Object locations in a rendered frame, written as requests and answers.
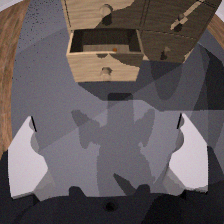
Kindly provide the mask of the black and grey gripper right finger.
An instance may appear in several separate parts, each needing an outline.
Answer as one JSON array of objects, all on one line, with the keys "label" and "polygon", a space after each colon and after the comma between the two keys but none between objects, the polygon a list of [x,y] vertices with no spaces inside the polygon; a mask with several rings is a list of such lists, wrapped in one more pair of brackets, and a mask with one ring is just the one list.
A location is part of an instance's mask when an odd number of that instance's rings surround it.
[{"label": "black and grey gripper right finger", "polygon": [[177,129],[177,151],[162,180],[167,194],[191,203],[206,224],[223,224],[224,174],[218,159],[185,113],[180,113]]}]

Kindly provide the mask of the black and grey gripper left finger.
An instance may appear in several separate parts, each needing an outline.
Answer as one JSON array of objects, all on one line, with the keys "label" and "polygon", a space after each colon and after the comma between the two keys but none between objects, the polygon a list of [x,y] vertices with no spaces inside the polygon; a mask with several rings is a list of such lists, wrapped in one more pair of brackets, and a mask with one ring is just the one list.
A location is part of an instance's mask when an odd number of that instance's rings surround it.
[{"label": "black and grey gripper left finger", "polygon": [[38,154],[37,132],[28,116],[0,160],[0,224],[19,224],[35,204],[51,198],[55,182]]}]

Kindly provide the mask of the wooden chest of drawers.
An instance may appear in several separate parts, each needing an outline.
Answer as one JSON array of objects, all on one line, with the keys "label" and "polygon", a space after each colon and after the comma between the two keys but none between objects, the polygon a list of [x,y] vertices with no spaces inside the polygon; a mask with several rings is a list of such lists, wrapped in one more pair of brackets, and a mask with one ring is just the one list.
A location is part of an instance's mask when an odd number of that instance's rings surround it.
[{"label": "wooden chest of drawers", "polygon": [[69,37],[71,35],[72,30],[77,30],[77,29],[91,29],[91,28],[127,28],[127,29],[138,29],[138,31],[140,33],[140,37],[141,37],[142,30],[152,30],[152,31],[166,32],[166,33],[172,33],[172,34],[177,34],[177,35],[182,35],[182,36],[187,36],[187,37],[195,38],[196,39],[195,43],[193,44],[192,48],[190,49],[190,51],[188,52],[188,54],[186,55],[186,57],[184,58],[184,60],[182,62],[179,62],[179,61],[170,61],[170,60],[146,59],[146,58],[143,58],[143,60],[166,61],[166,62],[176,62],[176,63],[184,63],[186,61],[186,59],[188,58],[188,56],[190,55],[190,53],[194,49],[194,47],[197,44],[197,42],[199,41],[199,39],[201,38],[202,34],[206,30],[207,26],[209,25],[210,21],[212,20],[214,14],[216,13],[216,11],[217,11],[217,9],[219,7],[219,5],[222,2],[222,0],[219,0],[218,4],[216,6],[216,5],[214,5],[214,4],[210,3],[210,2],[207,2],[205,0],[199,0],[199,1],[204,2],[206,4],[209,4],[209,5],[213,6],[215,9],[214,9],[213,13],[211,14],[209,20],[207,21],[206,25],[204,26],[204,28],[203,28],[202,32],[200,33],[200,35],[198,37],[195,37],[195,36],[191,36],[191,35],[187,35],[187,34],[183,34],[183,33],[178,33],[178,32],[173,32],[173,31],[153,29],[153,28],[144,28],[143,25],[144,25],[144,20],[145,20],[147,8],[148,8],[149,0],[145,0],[144,7],[143,7],[143,12],[142,12],[142,17],[141,17],[141,21],[140,21],[140,26],[139,27],[131,27],[131,26],[87,26],[87,27],[75,27],[75,28],[71,28],[70,21],[69,21],[69,16],[68,16],[68,11],[67,11],[67,6],[66,6],[66,1],[65,0],[61,0],[62,7],[63,7],[63,12],[64,12],[64,16],[65,16],[65,20],[66,20],[66,25],[67,25],[67,29],[68,29],[68,33],[69,33]]}]

